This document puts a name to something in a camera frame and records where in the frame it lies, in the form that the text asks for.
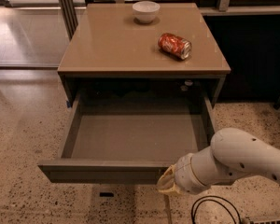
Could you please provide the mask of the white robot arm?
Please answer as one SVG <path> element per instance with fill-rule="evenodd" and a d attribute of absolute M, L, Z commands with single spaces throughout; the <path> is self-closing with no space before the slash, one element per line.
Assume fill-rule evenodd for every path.
<path fill-rule="evenodd" d="M 172 195 L 199 194 L 213 185 L 230 185 L 251 175 L 280 185 L 280 149 L 235 128 L 216 132 L 209 147 L 189 153 L 171 165 L 157 182 L 157 190 Z"/>

